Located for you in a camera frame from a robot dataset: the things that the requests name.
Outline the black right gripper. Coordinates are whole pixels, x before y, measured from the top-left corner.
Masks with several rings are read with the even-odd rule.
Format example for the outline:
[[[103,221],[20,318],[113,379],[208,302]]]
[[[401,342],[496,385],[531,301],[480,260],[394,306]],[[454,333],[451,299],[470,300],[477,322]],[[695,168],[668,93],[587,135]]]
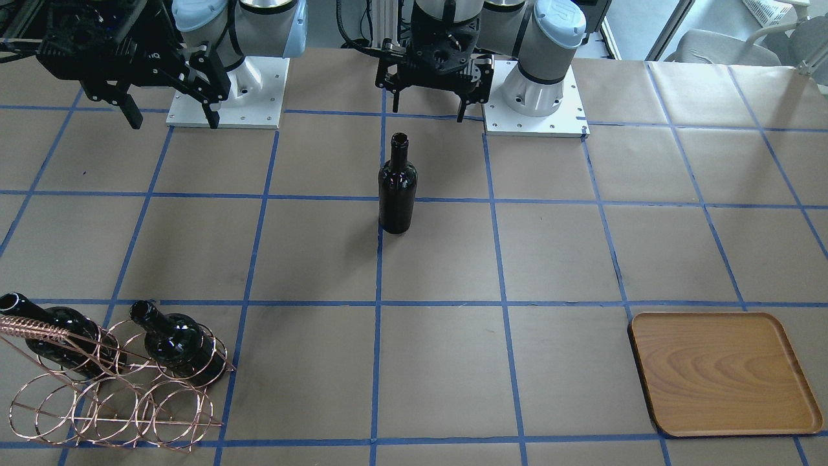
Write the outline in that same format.
[[[131,87],[165,87],[201,104],[210,129],[230,94],[216,49],[184,49],[170,1],[47,1],[36,58],[60,80],[80,82],[87,97],[115,101],[132,129],[143,116]]]

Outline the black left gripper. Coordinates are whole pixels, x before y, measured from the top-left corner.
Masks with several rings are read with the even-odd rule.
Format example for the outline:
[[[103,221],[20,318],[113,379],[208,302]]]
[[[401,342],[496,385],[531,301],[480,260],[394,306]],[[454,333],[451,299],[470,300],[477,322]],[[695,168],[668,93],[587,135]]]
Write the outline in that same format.
[[[391,112],[399,112],[403,89],[442,89],[458,95],[456,122],[461,123],[468,98],[488,98],[492,87],[493,57],[472,56],[479,33],[479,23],[412,23],[405,53],[385,54],[376,69],[376,87],[393,97]]]

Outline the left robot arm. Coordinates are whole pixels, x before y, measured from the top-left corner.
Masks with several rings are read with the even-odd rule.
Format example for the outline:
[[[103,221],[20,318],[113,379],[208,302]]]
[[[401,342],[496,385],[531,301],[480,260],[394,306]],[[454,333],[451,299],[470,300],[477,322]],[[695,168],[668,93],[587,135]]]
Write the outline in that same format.
[[[375,51],[376,86],[393,95],[393,111],[409,87],[452,92],[458,122],[470,104],[489,101],[495,55],[517,62],[501,86],[508,107],[527,117],[553,115],[587,32],[571,1],[416,1],[410,26],[400,49],[385,41]]]

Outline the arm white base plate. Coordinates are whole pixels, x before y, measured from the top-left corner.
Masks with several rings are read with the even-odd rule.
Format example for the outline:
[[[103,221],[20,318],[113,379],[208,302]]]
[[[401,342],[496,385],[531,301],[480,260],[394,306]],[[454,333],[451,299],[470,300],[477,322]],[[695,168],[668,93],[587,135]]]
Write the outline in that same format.
[[[279,129],[290,59],[248,56],[228,73],[230,96],[220,103],[219,129]],[[209,124],[201,104],[175,92],[166,124],[204,128]]]
[[[488,103],[483,105],[489,136],[582,138],[591,134],[570,66],[561,82],[527,79],[517,61],[495,61]]]

